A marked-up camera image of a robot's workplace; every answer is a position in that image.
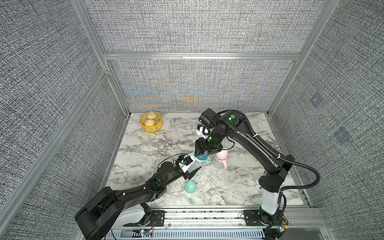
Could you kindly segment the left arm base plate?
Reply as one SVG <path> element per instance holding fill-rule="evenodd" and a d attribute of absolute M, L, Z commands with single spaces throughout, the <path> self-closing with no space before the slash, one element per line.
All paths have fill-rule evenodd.
<path fill-rule="evenodd" d="M 124 227 L 163 227 L 165 220 L 165 211 L 151 211 L 151 213 L 145 213 L 143 218 L 138 223 L 126 223 Z"/>

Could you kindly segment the teal nipple collar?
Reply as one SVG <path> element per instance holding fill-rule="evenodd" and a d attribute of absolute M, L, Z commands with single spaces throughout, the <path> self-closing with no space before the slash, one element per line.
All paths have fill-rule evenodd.
<path fill-rule="evenodd" d="M 203 154 L 203 155 L 200 155 L 200 156 L 195 155 L 195 159 L 198 162 L 205 162 L 208 159 L 208 157 L 209 157 L 208 154 Z"/>

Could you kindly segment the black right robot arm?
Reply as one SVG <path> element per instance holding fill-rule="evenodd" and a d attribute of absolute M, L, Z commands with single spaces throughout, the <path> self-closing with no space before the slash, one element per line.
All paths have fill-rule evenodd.
<path fill-rule="evenodd" d="M 199 117 L 200 123 L 210 130 L 207 137 L 195 142 L 195 156 L 216 154 L 224 149 L 222 141 L 230 138 L 243 146 L 265 169 L 259 178 L 263 189 L 262 204 L 259 210 L 260 221 L 270 225 L 281 218 L 281 185 L 285 181 L 291 165 L 283 160 L 284 155 L 275 151 L 257 134 L 247 116 L 240 111 L 226 110 L 216 113 L 206 109 Z"/>

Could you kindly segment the pink bottle cap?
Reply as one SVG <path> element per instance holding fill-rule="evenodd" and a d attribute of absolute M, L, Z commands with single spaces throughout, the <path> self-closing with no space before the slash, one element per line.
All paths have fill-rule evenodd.
<path fill-rule="evenodd" d="M 221 150 L 220 152 L 216 153 L 215 157 L 219 161 L 226 161 L 229 157 L 229 152 L 228 150 Z"/>

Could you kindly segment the clear bottle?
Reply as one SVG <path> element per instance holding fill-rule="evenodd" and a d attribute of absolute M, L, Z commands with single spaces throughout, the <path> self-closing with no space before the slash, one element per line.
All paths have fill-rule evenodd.
<path fill-rule="evenodd" d="M 193 161 L 193 163 L 191 164 L 191 166 L 189 167 L 189 172 L 193 172 L 194 170 L 196 169 L 199 169 L 200 167 L 202 167 L 204 164 L 206 163 L 206 161 L 199 161 L 199 160 L 195 160 Z"/>
<path fill-rule="evenodd" d="M 219 161 L 217 159 L 213 161 L 213 166 L 218 170 L 226 170 L 228 168 L 227 161 Z"/>

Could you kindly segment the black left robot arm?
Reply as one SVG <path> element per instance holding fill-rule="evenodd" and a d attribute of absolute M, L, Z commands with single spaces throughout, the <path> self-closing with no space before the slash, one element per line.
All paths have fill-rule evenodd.
<path fill-rule="evenodd" d="M 85 239 L 100 240 L 112 229 L 124 210 L 159 199 L 167 191 L 167 185 L 181 177 L 190 180 L 201 168 L 184 172 L 180 166 L 164 162 L 139 187 L 127 190 L 104 187 L 76 213 L 75 221 Z"/>

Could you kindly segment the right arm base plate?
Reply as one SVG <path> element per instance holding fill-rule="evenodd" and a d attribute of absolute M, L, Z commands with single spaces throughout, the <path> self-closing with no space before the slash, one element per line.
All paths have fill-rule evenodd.
<path fill-rule="evenodd" d="M 283 211 L 278 209 L 274 215 L 269 215 L 264 210 L 244 210 L 242 219 L 248 227 L 263 227 L 265 231 L 276 230 L 278 233 L 284 232 L 289 225 L 288 219 Z"/>

